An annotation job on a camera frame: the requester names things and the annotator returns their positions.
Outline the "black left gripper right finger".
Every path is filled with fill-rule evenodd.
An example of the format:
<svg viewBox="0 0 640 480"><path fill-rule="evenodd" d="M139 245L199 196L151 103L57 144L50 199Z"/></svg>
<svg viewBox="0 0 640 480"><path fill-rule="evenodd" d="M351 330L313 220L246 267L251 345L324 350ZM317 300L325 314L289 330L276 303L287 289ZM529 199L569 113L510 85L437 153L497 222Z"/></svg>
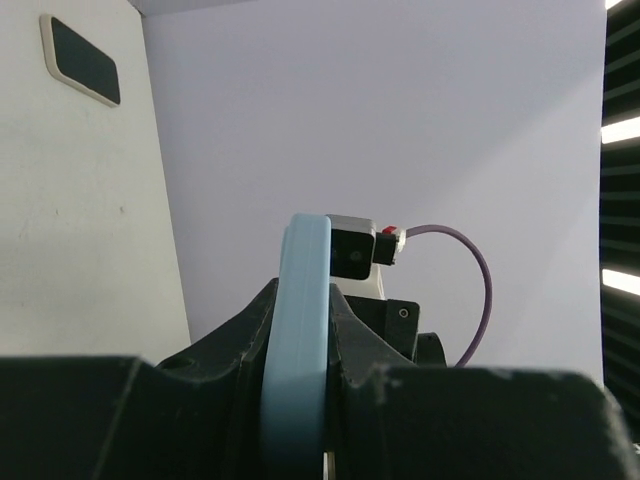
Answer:
<svg viewBox="0 0 640 480"><path fill-rule="evenodd" d="M418 366L330 291L337 479L635 479L620 406L566 371Z"/></svg>

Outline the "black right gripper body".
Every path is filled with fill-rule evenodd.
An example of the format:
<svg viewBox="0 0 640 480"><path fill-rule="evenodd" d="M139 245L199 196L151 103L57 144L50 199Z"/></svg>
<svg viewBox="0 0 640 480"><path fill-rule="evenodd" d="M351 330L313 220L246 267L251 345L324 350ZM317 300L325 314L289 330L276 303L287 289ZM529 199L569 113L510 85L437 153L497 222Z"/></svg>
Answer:
<svg viewBox="0 0 640 480"><path fill-rule="evenodd" d="M353 313L396 352L419 366L446 367L444 347L435 332L420 333L420 306L397 299L346 296Z"/></svg>

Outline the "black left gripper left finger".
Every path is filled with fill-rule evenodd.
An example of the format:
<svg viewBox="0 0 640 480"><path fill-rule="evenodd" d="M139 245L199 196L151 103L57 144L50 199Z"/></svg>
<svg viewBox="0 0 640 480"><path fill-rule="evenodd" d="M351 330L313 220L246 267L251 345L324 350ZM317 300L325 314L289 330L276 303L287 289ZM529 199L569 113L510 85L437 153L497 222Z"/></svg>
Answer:
<svg viewBox="0 0 640 480"><path fill-rule="evenodd" d="M263 479L262 375L277 282L157 365L5 357L5 479Z"/></svg>

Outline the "phone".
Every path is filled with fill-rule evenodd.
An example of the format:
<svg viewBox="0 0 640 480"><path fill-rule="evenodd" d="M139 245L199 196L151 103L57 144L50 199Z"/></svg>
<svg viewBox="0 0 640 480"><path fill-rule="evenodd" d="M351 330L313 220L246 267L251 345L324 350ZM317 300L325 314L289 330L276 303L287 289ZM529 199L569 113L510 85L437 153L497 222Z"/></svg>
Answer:
<svg viewBox="0 0 640 480"><path fill-rule="evenodd" d="M285 229L266 352L260 446L269 479L323 477L331 222L296 214Z"/></svg>
<svg viewBox="0 0 640 480"><path fill-rule="evenodd" d="M115 61L51 14L39 17L45 65L50 75L110 107L121 104Z"/></svg>

